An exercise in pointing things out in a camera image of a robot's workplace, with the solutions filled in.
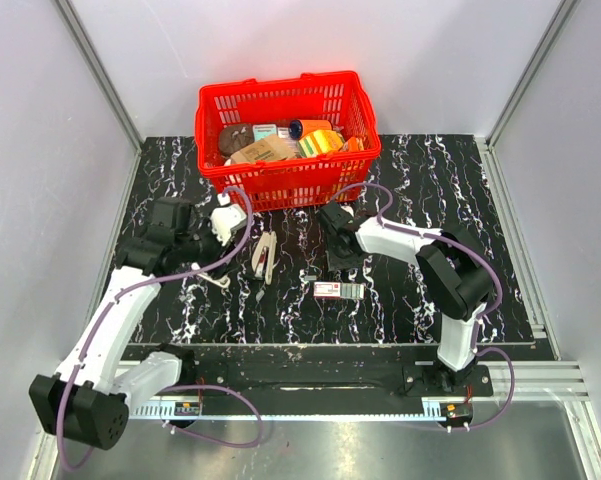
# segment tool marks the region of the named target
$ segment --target package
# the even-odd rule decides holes
[[[289,135],[289,129],[286,127],[278,127],[278,136],[282,138],[291,149],[296,152],[296,157],[300,158],[300,149],[298,148],[298,142],[296,142],[291,135]]]
[[[287,142],[273,134],[231,155],[231,164],[276,162],[295,158],[295,156],[295,152]]]
[[[342,147],[343,152],[361,152],[364,150],[364,141],[360,137],[351,137]]]
[[[218,150],[230,157],[238,150],[254,142],[253,130],[248,123],[238,123],[224,128],[218,136]]]
[[[361,283],[315,282],[313,296],[316,298],[364,299],[364,285]]]
[[[323,153],[337,152],[344,146],[344,138],[333,130],[316,130],[298,142],[300,153],[306,158]]]
[[[253,139],[256,142],[274,133],[278,133],[278,127],[274,123],[253,126]]]

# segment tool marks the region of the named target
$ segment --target cable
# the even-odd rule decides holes
[[[380,226],[387,228],[389,230],[394,230],[397,232],[403,232],[409,235],[414,235],[417,237],[420,237],[421,234],[419,231],[414,230],[412,228],[407,227],[406,225],[393,225],[393,224],[385,224],[384,223],[384,218],[382,216],[382,214],[387,211],[387,209],[393,204],[393,194],[391,193],[391,191],[382,186],[382,185],[378,185],[377,183],[369,183],[369,182],[360,182],[360,183],[354,183],[352,185],[349,185],[347,187],[344,187],[343,189],[341,189],[340,191],[338,191],[338,193],[336,193],[335,195],[333,195],[331,197],[330,201],[335,200],[337,197],[339,197],[343,192],[350,190],[352,188],[358,188],[358,187],[372,187],[372,188],[377,188],[378,190],[382,190],[383,192],[385,192],[388,196],[389,196],[389,201],[380,209],[380,211],[378,212],[377,215],[377,220],[378,223],[380,224]],[[460,250],[461,252],[469,255],[473,260],[475,260],[477,263],[480,264],[480,266],[482,266],[487,273],[489,273],[489,276],[491,277],[491,280],[493,282],[493,285],[496,289],[496,299],[494,300],[494,302],[487,306],[487,308],[485,308],[485,310],[481,313],[478,314],[477,318],[478,318],[478,322],[476,322],[473,332],[471,333],[471,349],[475,350],[477,347],[477,341],[478,341],[478,330],[480,328],[480,323],[482,322],[482,319],[486,318],[487,314],[493,312],[494,310],[496,310],[501,304],[502,304],[502,298],[503,298],[503,290],[502,290],[502,284],[500,283],[500,279],[498,278],[498,275],[496,274],[495,270],[493,269],[493,267],[491,265],[489,265],[489,263],[482,258],[482,256],[473,251],[472,249],[470,249],[469,247],[462,245],[461,243],[456,242],[455,240],[452,240],[450,238],[447,237],[443,237],[442,235],[438,235],[435,233],[430,233],[430,232],[426,232],[424,234],[422,234],[422,236],[424,238],[428,238],[431,240],[438,240],[441,242],[446,243],[447,245],[450,245],[454,248],[457,248],[458,250]],[[498,353],[499,355],[501,355],[505,361],[507,362],[507,365],[509,366],[509,373],[511,375],[511,387],[509,388],[509,394],[507,395],[507,399],[504,402],[504,405],[502,406],[502,408],[498,411],[498,413],[496,413],[492,418],[490,418],[489,420],[486,420],[484,422],[478,423],[476,425],[473,425],[471,427],[471,430],[475,430],[475,429],[479,429],[482,427],[486,427],[488,425],[491,425],[495,420],[497,420],[498,418],[500,418],[504,412],[509,408],[509,406],[511,405],[511,400],[513,399],[513,392],[515,390],[515,385],[516,385],[516,380],[515,380],[515,373],[513,370],[513,363],[511,362],[511,359],[509,358],[509,356],[506,354],[506,352],[498,347],[487,347],[484,350],[481,350],[480,352],[476,353],[477,357],[482,357],[483,355],[486,355],[489,352],[495,352]]]
[[[131,285],[130,287],[127,287],[127,288],[121,290],[118,294],[116,294],[114,297],[115,301],[109,302],[102,309],[102,312],[100,312],[100,315],[98,316],[96,322],[94,323],[93,328],[89,332],[89,335],[85,339],[82,349],[80,350],[80,353],[78,354],[78,360],[80,361],[80,363],[76,364],[73,367],[73,370],[71,371],[71,374],[69,375],[69,379],[67,380],[64,390],[62,391],[62,396],[60,397],[60,405],[58,407],[58,416],[56,418],[56,438],[57,438],[57,444],[58,444],[58,455],[60,457],[60,464],[62,465],[62,468],[64,468],[65,470],[67,470],[69,472],[75,472],[76,470],[78,470],[80,467],[82,467],[85,464],[85,462],[89,459],[89,457],[93,453],[93,447],[91,447],[87,450],[87,452],[85,453],[82,460],[80,460],[76,465],[71,465],[69,463],[69,460],[67,458],[67,450],[66,450],[65,443],[64,443],[64,417],[66,415],[67,404],[69,403],[69,395],[71,394],[71,389],[73,388],[73,386],[75,384],[75,381],[78,376],[78,372],[80,371],[80,368],[84,364],[84,359],[87,357],[87,352],[89,350],[89,347],[91,346],[91,343],[93,342],[93,339],[95,338],[96,333],[100,329],[100,326],[104,322],[104,319],[109,314],[109,312],[111,311],[113,306],[117,302],[119,302],[120,299],[123,296],[125,296],[127,293],[132,292],[132,291],[136,290],[137,288],[145,287],[148,285],[153,285],[156,283],[172,282],[175,280],[182,280],[187,277],[192,277],[192,276],[198,275],[200,273],[205,273],[210,270],[214,270],[214,269],[218,268],[219,266],[224,265],[225,263],[228,263],[233,257],[235,257],[238,254],[238,252],[240,252],[240,250],[242,250],[244,245],[247,243],[247,239],[249,238],[249,233],[251,231],[251,226],[253,225],[253,209],[251,207],[251,201],[249,200],[249,197],[243,190],[241,190],[237,187],[227,187],[227,188],[225,188],[223,194],[227,194],[230,192],[235,192],[238,195],[240,195],[242,197],[242,199],[244,200],[245,206],[247,208],[247,226],[245,228],[244,234],[242,235],[242,238],[240,239],[238,244],[233,248],[233,250],[231,250],[231,252],[229,252],[227,255],[225,255],[220,260],[213,262],[205,267],[199,268],[198,270],[189,270],[187,272],[179,273],[179,274],[175,274],[175,275],[165,275],[163,277],[151,278],[149,280],[145,280],[143,282],[136,283],[135,285]]]
[[[215,443],[216,445],[221,445],[223,447],[252,448],[252,447],[257,447],[258,445],[260,445],[260,442],[262,441],[262,436],[264,435],[264,424],[262,422],[262,417],[260,416],[260,412],[258,412],[258,410],[253,405],[253,403],[251,403],[245,397],[240,395],[235,390],[231,390],[230,388],[223,387],[220,385],[175,385],[173,387],[165,388],[160,393],[182,392],[182,391],[186,391],[186,390],[199,390],[199,391],[215,390],[217,392],[228,393],[229,395],[236,397],[238,400],[240,400],[242,403],[244,403],[247,407],[249,407],[249,410],[251,410],[251,412],[255,415],[256,421],[258,422],[258,435],[256,436],[256,438],[254,438],[253,440],[251,440],[250,442],[247,442],[247,443],[232,443],[232,442],[225,442],[224,440],[220,440],[218,438],[208,437],[207,435],[203,435],[202,433],[190,432],[189,430],[185,430],[184,428],[180,428],[180,427],[176,427],[175,425],[172,425],[171,427],[174,430],[177,430],[178,432],[180,432],[184,435],[187,435],[189,437],[206,440],[208,442]]]
[[[504,358],[505,362],[507,362],[507,366],[509,367],[509,375],[511,376],[511,385],[509,386],[509,393],[507,394],[507,399],[504,401],[504,405],[502,405],[502,408],[500,410],[498,410],[498,413],[496,413],[489,420],[485,420],[484,422],[480,422],[475,425],[472,425],[471,430],[488,427],[493,422],[495,422],[498,418],[500,418],[502,415],[504,415],[504,412],[506,412],[508,410],[509,406],[511,405],[511,401],[513,400],[513,393],[516,389],[516,375],[513,370],[513,362],[511,361],[511,358],[509,358],[509,355],[507,355],[507,353],[504,350],[502,350],[501,348],[487,347],[484,350],[480,350],[478,353],[476,353],[476,357],[483,357],[484,355],[486,355],[489,352],[497,353],[502,358]]]

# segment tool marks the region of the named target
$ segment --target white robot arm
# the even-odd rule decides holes
[[[470,234],[451,229],[408,227],[376,216],[354,218],[335,202],[324,206],[318,218],[327,233],[329,270],[358,266],[367,254],[387,255],[422,270],[428,293],[442,313],[442,333],[437,356],[441,382],[453,383],[472,367],[475,358],[474,328],[487,305],[493,285],[488,272],[461,251],[425,234],[449,238],[477,250]]]
[[[136,288],[118,301],[115,297],[128,287],[175,273],[183,263],[209,265],[222,257],[235,232],[246,223],[239,206],[224,204],[190,230],[191,203],[159,199],[142,234],[121,246],[107,290],[80,340],[52,377],[38,375],[29,388],[47,433],[56,433],[60,396],[76,365],[80,370],[67,405],[65,437],[104,450],[117,443],[130,411],[166,387],[181,381],[194,383],[193,352],[172,345],[161,345],[116,377],[131,335],[161,285]],[[105,308],[110,308],[106,321],[96,328]],[[87,356],[81,357],[89,341]]]

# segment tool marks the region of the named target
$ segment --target black marble surface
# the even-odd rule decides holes
[[[459,219],[484,247],[504,287],[504,302],[489,316],[481,342],[531,342],[504,236],[473,137],[467,135],[384,135],[383,152],[368,181],[394,192],[390,220],[440,227]],[[198,215],[217,205],[216,192],[200,177],[195,143],[189,137],[149,138],[118,243],[133,235],[161,196],[194,202]],[[359,208],[385,202],[375,190],[363,192]],[[421,343],[440,335],[439,314],[428,300],[418,269],[387,257],[370,257],[364,267],[335,279],[366,285],[363,301],[316,299],[307,274],[325,272],[324,238],[314,208],[256,214],[251,241],[229,268],[231,285],[189,278],[166,285],[149,307],[132,342],[143,343]],[[263,230],[278,236],[273,283],[256,301],[260,283],[245,275]]]

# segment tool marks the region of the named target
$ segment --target red basket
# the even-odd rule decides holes
[[[224,166],[226,159],[218,151],[218,135],[224,127],[241,122],[288,126],[296,118],[329,120],[334,127],[343,128],[345,139],[361,137],[365,149]],[[364,181],[372,160],[381,150],[369,97],[358,75],[348,71],[203,87],[196,112],[195,139],[200,173],[218,192],[230,185],[243,189],[254,211],[327,203],[341,188]],[[358,194],[359,189],[352,189],[338,200],[353,200]]]

